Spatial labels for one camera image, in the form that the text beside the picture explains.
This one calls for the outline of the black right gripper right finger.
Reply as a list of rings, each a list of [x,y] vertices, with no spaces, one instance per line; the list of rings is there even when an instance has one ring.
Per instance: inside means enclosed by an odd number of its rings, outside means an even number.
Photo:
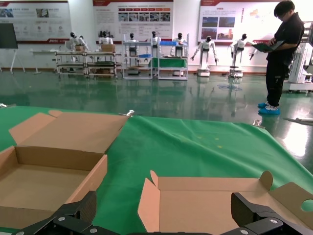
[[[231,194],[231,215],[238,228],[226,235],[311,235],[313,231],[281,217],[268,206],[254,204],[240,193]]]

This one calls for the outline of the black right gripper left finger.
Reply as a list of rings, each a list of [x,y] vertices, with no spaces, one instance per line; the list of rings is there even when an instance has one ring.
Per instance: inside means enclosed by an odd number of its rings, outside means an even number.
[[[108,230],[92,224],[97,197],[89,191],[77,202],[61,205],[49,218],[20,229],[16,235],[106,235]]]

